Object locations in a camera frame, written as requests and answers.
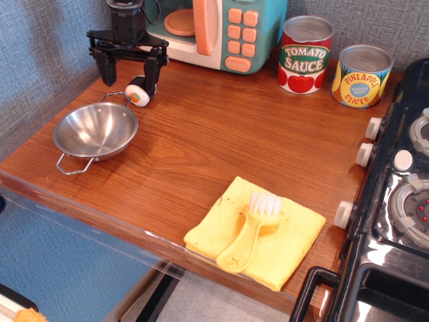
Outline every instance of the brush handle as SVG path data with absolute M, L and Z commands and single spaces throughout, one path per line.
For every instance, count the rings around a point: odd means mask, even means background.
M 237 274 L 249 265 L 255 249 L 257 235 L 262 226 L 263 217 L 246 212 L 246 220 L 236 240 L 216 259 L 221 270 Z

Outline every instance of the pineapple slices can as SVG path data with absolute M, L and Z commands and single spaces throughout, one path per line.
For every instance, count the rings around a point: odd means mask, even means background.
M 366 108 L 377 104 L 383 95 L 392 56 L 381 48 L 353 45 L 340 52 L 332 95 L 341 104 Z

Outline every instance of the wood grain surface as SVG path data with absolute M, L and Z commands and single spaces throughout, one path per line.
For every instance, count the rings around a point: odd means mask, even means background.
M 63 175 L 62 152 L 52 139 L 67 112 L 124 91 L 143 64 L 121 61 L 117 82 L 99 79 L 0 164 L 0 184 L 167 260 L 290 313 L 312 266 L 339 270 L 344 231 L 334 226 L 341 200 L 353 202 L 365 175 L 355 164 L 371 117 L 383 117 L 401 75 L 391 74 L 379 104 L 353 109 L 337 103 L 330 61 L 322 89 L 296 95 L 277 81 L 278 52 L 255 74 L 238 75 L 171 60 L 147 107 L 130 105 L 139 130 L 121 154 L 87 172 Z M 108 101 L 125 103 L 122 96 Z M 71 170 L 85 164 L 67 158 Z M 232 276 L 183 250 L 198 225 L 236 176 L 287 197 L 327 218 L 309 254 L 279 293 Z M 316 316 L 327 289 L 312 301 Z

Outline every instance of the dish towel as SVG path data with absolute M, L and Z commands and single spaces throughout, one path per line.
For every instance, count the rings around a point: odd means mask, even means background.
M 186 248 L 216 260 L 233 243 L 244 224 L 241 215 L 253 191 L 265 191 L 239 176 L 216 201 L 207 216 L 184 237 Z M 326 219 L 282 198 L 282 222 L 263 226 L 253 257 L 243 274 L 278 292 L 308 253 Z

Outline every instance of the stove knob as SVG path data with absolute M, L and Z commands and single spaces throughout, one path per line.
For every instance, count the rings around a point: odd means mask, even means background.
M 347 223 L 353 209 L 353 204 L 348 201 L 341 201 L 338 209 L 336 210 L 334 225 L 341 229 L 346 229 Z
M 365 134 L 365 137 L 370 139 L 371 141 L 375 141 L 377 138 L 378 131 L 380 129 L 381 121 L 383 119 L 379 117 L 372 117 L 369 120 L 369 124 L 367 127 L 367 133 Z
M 407 150 L 400 150 L 393 157 L 393 167 L 399 172 L 408 170 L 412 164 L 413 156 Z
M 372 143 L 362 143 L 357 153 L 356 163 L 363 168 L 366 168 L 368 165 L 369 157 L 371 156 L 371 151 L 373 150 L 374 145 Z

